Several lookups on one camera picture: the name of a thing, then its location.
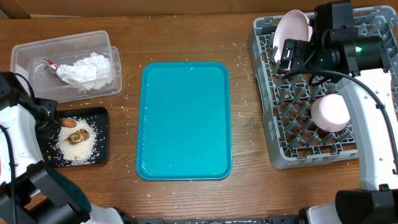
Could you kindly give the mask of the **pile of white rice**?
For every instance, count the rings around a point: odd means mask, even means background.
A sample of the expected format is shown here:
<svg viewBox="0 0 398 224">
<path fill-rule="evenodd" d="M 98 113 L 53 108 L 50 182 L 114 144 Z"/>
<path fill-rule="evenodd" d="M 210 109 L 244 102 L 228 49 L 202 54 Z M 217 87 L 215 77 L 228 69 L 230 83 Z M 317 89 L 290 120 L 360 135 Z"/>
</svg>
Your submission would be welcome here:
<svg viewBox="0 0 398 224">
<path fill-rule="evenodd" d="M 98 139 L 102 130 L 99 130 L 95 122 L 90 122 L 88 118 L 78 118 L 76 116 L 69 118 L 76 121 L 76 127 L 65 128 L 61 126 L 55 136 L 50 138 L 50 142 L 46 144 L 49 149 L 45 150 L 47 154 L 45 158 L 56 166 L 93 164 L 100 155 L 96 152 L 96 146 L 99 146 L 99 143 L 103 143 L 103 140 Z M 90 137 L 76 145 L 69 144 L 66 138 L 79 129 L 88 131 Z"/>
</svg>

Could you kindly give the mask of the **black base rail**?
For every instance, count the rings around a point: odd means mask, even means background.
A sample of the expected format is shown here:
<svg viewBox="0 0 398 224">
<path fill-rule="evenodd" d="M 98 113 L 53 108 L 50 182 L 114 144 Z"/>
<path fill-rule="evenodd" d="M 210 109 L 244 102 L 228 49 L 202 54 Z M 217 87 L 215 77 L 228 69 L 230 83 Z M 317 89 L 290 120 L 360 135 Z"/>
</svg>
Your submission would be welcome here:
<svg viewBox="0 0 398 224">
<path fill-rule="evenodd" d="M 164 220 L 163 218 L 134 219 L 138 224 L 306 224 L 298 215 L 271 215 L 266 218 L 210 218 Z"/>
</svg>

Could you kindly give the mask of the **small pink bowl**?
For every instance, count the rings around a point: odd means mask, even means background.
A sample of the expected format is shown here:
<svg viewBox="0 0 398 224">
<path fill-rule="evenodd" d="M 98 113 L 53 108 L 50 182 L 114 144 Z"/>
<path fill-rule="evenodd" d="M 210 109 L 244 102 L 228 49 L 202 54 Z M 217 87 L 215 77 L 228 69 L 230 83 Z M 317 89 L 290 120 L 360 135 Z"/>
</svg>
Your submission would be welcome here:
<svg viewBox="0 0 398 224">
<path fill-rule="evenodd" d="M 338 132 L 350 122 L 346 103 L 341 95 L 330 94 L 312 104 L 311 116 L 315 124 L 324 131 Z"/>
</svg>

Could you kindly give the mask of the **large white plate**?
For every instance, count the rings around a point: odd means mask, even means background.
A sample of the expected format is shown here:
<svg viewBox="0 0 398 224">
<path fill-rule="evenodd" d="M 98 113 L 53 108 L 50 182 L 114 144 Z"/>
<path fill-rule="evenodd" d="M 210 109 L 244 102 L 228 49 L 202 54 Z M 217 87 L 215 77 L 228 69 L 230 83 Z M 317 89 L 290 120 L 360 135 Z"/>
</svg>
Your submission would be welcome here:
<svg viewBox="0 0 398 224">
<path fill-rule="evenodd" d="M 281 59 L 282 48 L 286 39 L 310 41 L 312 28 L 309 26 L 310 18 L 302 11 L 291 10 L 279 21 L 274 33 L 273 47 L 277 47 L 274 60 Z"/>
</svg>

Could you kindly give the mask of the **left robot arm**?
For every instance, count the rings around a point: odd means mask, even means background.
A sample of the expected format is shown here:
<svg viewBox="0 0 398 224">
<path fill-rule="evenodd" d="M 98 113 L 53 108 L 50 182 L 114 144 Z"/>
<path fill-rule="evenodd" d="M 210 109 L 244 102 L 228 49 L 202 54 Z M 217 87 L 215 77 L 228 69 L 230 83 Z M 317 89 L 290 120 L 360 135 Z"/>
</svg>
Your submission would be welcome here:
<svg viewBox="0 0 398 224">
<path fill-rule="evenodd" d="M 135 223 L 118 208 L 92 205 L 84 192 L 46 164 L 38 140 L 62 125 L 57 102 L 1 72 L 1 219 L 6 223 Z"/>
</svg>

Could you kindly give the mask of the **clear plastic waste bin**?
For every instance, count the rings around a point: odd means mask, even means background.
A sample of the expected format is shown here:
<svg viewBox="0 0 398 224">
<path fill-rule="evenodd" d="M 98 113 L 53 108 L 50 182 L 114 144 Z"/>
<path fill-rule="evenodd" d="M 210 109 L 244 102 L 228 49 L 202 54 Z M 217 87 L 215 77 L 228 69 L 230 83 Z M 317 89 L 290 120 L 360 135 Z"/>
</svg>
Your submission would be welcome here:
<svg viewBox="0 0 398 224">
<path fill-rule="evenodd" d="M 84 83 L 66 83 L 42 63 L 46 59 L 57 65 L 73 65 L 93 52 L 109 58 L 111 64 L 112 81 L 99 90 L 87 90 Z M 122 90 L 119 52 L 104 30 L 17 45 L 12 50 L 10 71 L 28 79 L 37 97 L 59 103 L 114 95 Z"/>
</svg>

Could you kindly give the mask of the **golden food scrap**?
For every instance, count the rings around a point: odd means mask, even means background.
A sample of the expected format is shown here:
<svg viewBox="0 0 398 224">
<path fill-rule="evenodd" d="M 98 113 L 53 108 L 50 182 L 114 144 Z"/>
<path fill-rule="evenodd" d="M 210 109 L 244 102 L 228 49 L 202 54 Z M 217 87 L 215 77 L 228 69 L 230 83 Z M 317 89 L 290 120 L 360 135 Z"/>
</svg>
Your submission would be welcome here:
<svg viewBox="0 0 398 224">
<path fill-rule="evenodd" d="M 86 141 L 90 137 L 88 131 L 84 129 L 79 129 L 78 131 L 71 133 L 67 138 L 66 141 L 71 145 L 76 145 L 82 141 Z"/>
</svg>

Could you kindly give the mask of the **red foil snack wrapper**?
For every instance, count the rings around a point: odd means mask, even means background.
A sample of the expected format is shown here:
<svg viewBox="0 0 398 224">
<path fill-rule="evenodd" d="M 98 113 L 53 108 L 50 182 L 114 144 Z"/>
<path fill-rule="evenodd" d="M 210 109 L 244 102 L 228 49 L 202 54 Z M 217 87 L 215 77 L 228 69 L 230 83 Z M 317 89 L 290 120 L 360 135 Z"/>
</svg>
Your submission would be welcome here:
<svg viewBox="0 0 398 224">
<path fill-rule="evenodd" d="M 45 69 L 48 70 L 50 73 L 56 73 L 59 65 L 53 63 L 51 60 L 43 59 L 42 63 L 45 65 Z"/>
</svg>

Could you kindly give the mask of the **grey dishwasher rack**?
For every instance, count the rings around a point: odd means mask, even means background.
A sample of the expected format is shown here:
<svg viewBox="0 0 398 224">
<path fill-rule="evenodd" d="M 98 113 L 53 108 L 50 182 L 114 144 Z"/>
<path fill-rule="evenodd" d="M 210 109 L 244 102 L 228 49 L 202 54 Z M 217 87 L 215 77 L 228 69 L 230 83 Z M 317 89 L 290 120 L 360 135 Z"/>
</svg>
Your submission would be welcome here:
<svg viewBox="0 0 398 224">
<path fill-rule="evenodd" d="M 391 92 L 397 117 L 397 14 L 388 6 L 353 8 L 354 24 L 362 36 L 383 39 L 391 62 Z M 340 95 L 331 81 L 307 73 L 286 78 L 274 60 L 274 33 L 283 16 L 254 21 L 248 40 L 252 71 L 261 94 L 263 124 L 271 163 L 278 169 L 317 166 L 358 156 L 351 121 L 341 131 L 328 132 L 312 119 L 315 100 Z"/>
</svg>

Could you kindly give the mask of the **white tissue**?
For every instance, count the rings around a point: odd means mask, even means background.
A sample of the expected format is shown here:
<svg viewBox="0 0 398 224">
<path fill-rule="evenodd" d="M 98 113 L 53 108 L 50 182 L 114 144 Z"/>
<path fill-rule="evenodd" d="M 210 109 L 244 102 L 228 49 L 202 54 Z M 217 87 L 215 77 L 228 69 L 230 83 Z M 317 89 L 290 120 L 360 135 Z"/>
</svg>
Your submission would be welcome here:
<svg viewBox="0 0 398 224">
<path fill-rule="evenodd" d="M 79 60 L 73 65 L 59 66 L 56 70 L 56 74 L 62 81 L 73 84 L 96 80 L 97 71 L 97 67 L 92 63 Z"/>
<path fill-rule="evenodd" d="M 111 64 L 109 58 L 93 52 L 89 57 L 74 63 L 77 68 L 75 81 L 84 83 L 87 90 L 99 90 L 112 81 Z"/>
</svg>

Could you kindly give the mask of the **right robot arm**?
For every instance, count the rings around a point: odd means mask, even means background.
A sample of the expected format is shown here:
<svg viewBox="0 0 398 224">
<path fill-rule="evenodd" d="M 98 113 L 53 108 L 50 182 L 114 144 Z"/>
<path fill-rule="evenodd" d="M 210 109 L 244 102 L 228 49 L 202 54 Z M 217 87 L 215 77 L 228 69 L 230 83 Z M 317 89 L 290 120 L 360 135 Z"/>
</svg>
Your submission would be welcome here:
<svg viewBox="0 0 398 224">
<path fill-rule="evenodd" d="M 280 67 L 290 78 L 307 73 L 336 83 L 358 147 L 360 188 L 340 190 L 331 203 L 304 208 L 298 223 L 397 222 L 397 118 L 391 62 L 383 39 L 362 36 L 351 2 L 290 11 L 278 23 Z"/>
</svg>

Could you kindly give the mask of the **teal plastic serving tray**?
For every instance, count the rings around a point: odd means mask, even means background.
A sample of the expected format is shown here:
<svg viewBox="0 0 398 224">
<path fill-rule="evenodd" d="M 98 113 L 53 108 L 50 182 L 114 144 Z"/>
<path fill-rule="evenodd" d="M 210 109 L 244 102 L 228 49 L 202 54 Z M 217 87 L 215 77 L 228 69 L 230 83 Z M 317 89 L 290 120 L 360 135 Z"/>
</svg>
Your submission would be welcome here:
<svg viewBox="0 0 398 224">
<path fill-rule="evenodd" d="M 233 165 L 228 69 L 154 62 L 142 73 L 136 171 L 146 180 L 220 180 Z"/>
</svg>

